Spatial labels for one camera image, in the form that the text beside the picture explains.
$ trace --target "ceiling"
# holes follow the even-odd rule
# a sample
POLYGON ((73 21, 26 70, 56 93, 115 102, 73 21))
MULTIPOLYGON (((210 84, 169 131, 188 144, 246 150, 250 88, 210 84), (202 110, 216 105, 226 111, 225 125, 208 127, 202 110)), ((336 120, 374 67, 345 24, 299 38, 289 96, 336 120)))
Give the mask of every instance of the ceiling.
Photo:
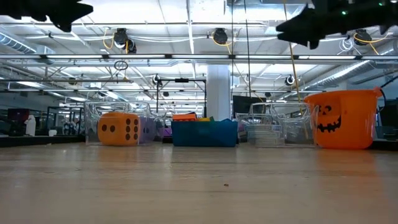
MULTIPOLYGON (((228 48, 216 45, 211 33, 215 28, 224 28, 229 41, 235 35, 235 42, 230 46, 232 54, 244 55, 290 55, 289 43, 276 39, 275 27, 285 20, 283 0, 270 1, 269 4, 261 4, 260 0, 247 0, 247 19, 243 1, 237 1, 234 5, 233 17, 231 6, 224 8, 223 0, 87 0, 83 3, 94 7, 94 12, 85 16, 73 24, 71 34, 63 33, 54 27, 49 21, 40 23, 29 17, 16 21, 7 16, 0 16, 0 29, 14 35, 27 45, 44 45, 52 49, 56 54, 123 54, 121 49, 113 46, 107 49, 104 46, 111 45, 112 33, 116 28, 127 28, 127 33, 134 40, 138 54, 229 54, 228 48)), ((288 1, 294 4, 287 5, 287 17, 296 16, 303 9, 306 1, 288 1)), ((381 39, 377 27, 366 28, 374 40, 381 39)), ((390 42, 394 38, 397 29, 391 28, 388 37, 374 44, 378 47, 390 42)), ((301 45, 293 45, 294 55, 374 55, 370 45, 354 45, 351 40, 345 40, 345 36, 335 34, 328 36, 320 42, 315 50, 310 50, 301 45)), ((2 54, 20 54, 5 45, 0 45, 2 54)), ((146 65, 147 60, 134 60, 129 68, 120 72, 118 78, 126 77, 133 83, 116 83, 110 79, 110 73, 117 71, 108 63, 98 60, 55 60, 52 65, 46 65, 33 60, 7 60, 3 67, 10 69, 10 65, 23 69, 24 78, 43 78, 47 68, 47 74, 53 79, 101 80, 104 89, 151 89, 152 77, 156 74, 162 78, 205 78, 207 65, 211 61, 178 61, 151 60, 151 65, 146 65), (77 67, 70 64, 81 63, 77 67)), ((251 85, 259 90, 288 90, 284 79, 293 74, 291 63, 262 63, 256 61, 250 64, 239 61, 235 65, 228 62, 230 69, 234 66, 234 76, 240 77, 236 90, 247 90, 245 78, 250 72, 251 85)), ((338 67, 336 62, 317 62, 314 64, 297 63, 295 70, 301 82, 308 83, 316 79, 332 68, 338 67)), ((54 88, 76 89, 84 88, 81 83, 69 85, 68 83, 53 82, 54 88)), ((24 85, 13 83, 15 88, 26 88, 24 85)), ((166 89, 200 90, 195 83, 170 83, 166 89)), ((151 94, 143 93, 118 93, 127 100, 153 101, 151 94)), ((95 97, 95 93, 89 93, 89 97, 95 97)), ((166 99, 203 99, 204 94, 197 93, 170 93, 166 99)))

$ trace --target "light fixture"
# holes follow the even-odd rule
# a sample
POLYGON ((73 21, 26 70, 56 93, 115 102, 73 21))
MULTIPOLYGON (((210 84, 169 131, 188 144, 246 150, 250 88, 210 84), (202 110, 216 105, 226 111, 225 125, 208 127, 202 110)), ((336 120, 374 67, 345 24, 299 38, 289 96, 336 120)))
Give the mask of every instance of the light fixture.
POLYGON ((131 55, 131 54, 123 54, 123 55, 109 55, 111 59, 128 59, 128 58, 165 58, 165 55, 131 55))
POLYGON ((363 60, 398 60, 398 56, 387 56, 387 55, 375 55, 375 56, 363 56, 363 60))
POLYGON ((75 90, 67 90, 67 89, 59 89, 59 90, 43 90, 43 91, 75 91, 75 90))
POLYGON ((100 51, 110 54, 106 49, 100 49, 100 51))
POLYGON ((102 55, 47 55, 49 59, 100 59, 102 55))
POLYGON ((172 58, 178 59, 229 59, 229 55, 172 55, 172 58))
POLYGON ((298 56, 300 60, 352 60, 355 56, 350 55, 302 55, 298 56))
POLYGON ((57 96, 57 97, 64 97, 63 95, 59 94, 59 93, 53 93, 53 92, 49 92, 51 95, 57 96))
POLYGON ((7 91, 19 91, 19 92, 21 92, 21 91, 40 91, 40 90, 37 90, 37 89, 7 89, 7 91))
POLYGON ((103 91, 106 91, 106 90, 81 89, 81 90, 77 90, 77 91, 80 91, 80 92, 103 92, 103 91))
POLYGON ((173 101, 173 102, 205 102, 205 100, 195 100, 195 99, 186 99, 186 100, 159 100, 159 102, 168 102, 168 101, 173 101))
POLYGON ((38 83, 34 83, 34 82, 17 82, 17 83, 21 84, 21 85, 25 85, 25 86, 36 87, 36 88, 42 87, 42 85, 40 85, 38 83))
POLYGON ((16 59, 16 58, 21 58, 23 59, 40 59, 41 57, 39 55, 0 55, 1 59, 16 59))
POLYGON ((114 98, 115 100, 119 99, 119 96, 111 91, 107 91, 106 94, 108 97, 114 98))
POLYGON ((228 41, 228 36, 226 35, 224 28, 216 28, 212 38, 220 45, 225 45, 228 41))
POLYGON ((291 86, 294 83, 294 77, 292 75, 289 75, 288 77, 286 77, 285 79, 285 85, 287 86, 291 86))
MULTIPOLYGON (((248 55, 237 55, 236 59, 248 59, 248 55)), ((277 59, 291 59, 289 55, 250 55, 250 59, 270 59, 270 60, 277 60, 277 59)))
POLYGON ((86 98, 82 98, 82 97, 70 97, 70 99, 75 100, 75 101, 80 101, 80 102, 87 101, 86 98))

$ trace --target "yellow cable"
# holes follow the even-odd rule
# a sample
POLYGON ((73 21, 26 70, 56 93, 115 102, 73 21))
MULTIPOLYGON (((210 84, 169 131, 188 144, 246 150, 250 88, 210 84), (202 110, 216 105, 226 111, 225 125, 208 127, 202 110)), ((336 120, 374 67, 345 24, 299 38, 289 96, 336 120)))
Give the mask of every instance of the yellow cable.
POLYGON ((377 55, 379 55, 379 52, 377 52, 377 50, 374 48, 373 44, 372 44, 372 43, 370 43, 370 45, 371 45, 371 47, 372 47, 372 49, 373 49, 374 53, 376 53, 377 55))
POLYGON ((229 46, 227 45, 226 48, 228 49, 229 54, 231 54, 231 50, 229 49, 229 46))
POLYGON ((384 40, 385 38, 387 38, 388 33, 387 33, 387 35, 386 35, 385 37, 383 37, 383 38, 381 38, 381 39, 379 39, 379 40, 374 40, 374 41, 361 40, 361 39, 359 39, 359 38, 356 37, 357 35, 358 35, 358 33, 355 33, 355 34, 354 34, 354 39, 356 39, 356 40, 358 40, 358 41, 361 41, 361 42, 364 42, 364 43, 367 43, 367 44, 373 44, 373 43, 380 42, 380 41, 384 40))
MULTIPOLYGON (((286 21, 287 21, 286 0, 284 0, 284 9, 285 9, 285 18, 286 18, 286 21)), ((289 49, 290 49, 290 56, 292 58, 294 82, 296 84, 296 92, 297 92, 298 102, 300 103, 301 102, 301 97, 300 97, 300 92, 299 92, 299 83, 297 81, 297 72, 296 72, 296 66, 294 64, 293 47, 292 47, 292 43, 291 42, 289 42, 289 49)))
POLYGON ((112 49, 112 47, 113 47, 113 39, 114 39, 114 33, 113 33, 113 35, 112 35, 112 44, 111 44, 110 47, 108 47, 108 46, 105 44, 105 38, 102 40, 102 43, 104 43, 104 46, 105 46, 107 49, 112 49))
MULTIPOLYGON (((285 18, 286 18, 286 21, 287 21, 286 0, 284 0, 284 10, 285 10, 285 18)), ((289 42, 289 49, 290 49, 290 56, 292 57, 293 74, 294 74, 294 82, 296 84, 297 98, 298 98, 298 102, 301 103, 301 97, 300 97, 300 91, 299 91, 299 82, 297 80, 297 73, 296 73, 296 68, 295 68, 295 65, 294 65, 294 57, 293 57, 293 47, 292 47, 292 43, 291 42, 289 42)), ((303 109, 301 107, 300 107, 300 113, 304 114, 303 113, 303 109)), ((304 125, 305 138, 308 139, 309 135, 307 133, 307 127, 306 127, 305 123, 303 125, 304 125)))

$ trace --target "fluorescent light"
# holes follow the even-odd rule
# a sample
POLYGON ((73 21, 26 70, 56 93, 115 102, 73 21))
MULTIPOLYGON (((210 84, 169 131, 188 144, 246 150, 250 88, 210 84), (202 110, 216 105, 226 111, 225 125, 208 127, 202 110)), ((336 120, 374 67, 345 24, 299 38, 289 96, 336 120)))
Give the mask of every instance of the fluorescent light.
POLYGON ((398 56, 363 56, 363 60, 398 60, 398 56))
POLYGON ((165 58, 165 55, 134 55, 134 54, 124 54, 124 55, 109 55, 109 58, 121 59, 121 58, 165 58))
POLYGON ((58 97, 64 97, 63 95, 59 94, 59 93, 53 93, 53 92, 49 92, 50 94, 54 95, 54 96, 58 96, 58 97))
POLYGON ((167 101, 173 101, 173 102, 205 102, 205 100, 195 100, 195 99, 187 99, 187 100, 159 100, 159 102, 167 102, 167 101))
POLYGON ((86 90, 77 90, 77 91, 84 91, 84 92, 97 92, 97 91, 106 91, 106 90, 89 90, 89 89, 86 89, 86 90))
POLYGON ((101 49, 100 51, 105 52, 107 54, 109 54, 109 52, 106 49, 101 49))
POLYGON ((8 89, 7 91, 40 91, 37 89, 8 89))
POLYGON ((111 97, 114 98, 115 100, 119 99, 119 96, 115 93, 112 93, 111 91, 107 91, 106 94, 111 97))
POLYGON ((93 58, 102 58, 102 55, 47 55, 47 58, 50 58, 50 59, 70 59, 70 58, 93 59, 93 58))
POLYGON ((36 87, 36 88, 42 87, 42 85, 40 85, 38 83, 34 83, 34 82, 17 82, 17 83, 21 84, 21 85, 30 86, 30 87, 36 87))
POLYGON ((40 59, 39 55, 0 55, 1 59, 40 59))
POLYGON ((352 60, 355 56, 349 55, 303 55, 298 56, 298 59, 312 59, 312 60, 352 60))
POLYGON ((172 55, 172 58, 181 58, 181 59, 228 59, 229 55, 172 55))
MULTIPOLYGON (((248 55, 237 55, 236 59, 248 59, 248 55)), ((250 55, 250 59, 291 59, 289 55, 250 55)))
POLYGON ((43 90, 43 91, 74 91, 74 90, 59 89, 59 90, 43 90))
POLYGON ((82 98, 82 97, 70 97, 71 100, 76 100, 76 101, 80 101, 80 102, 84 102, 87 99, 86 98, 82 98))

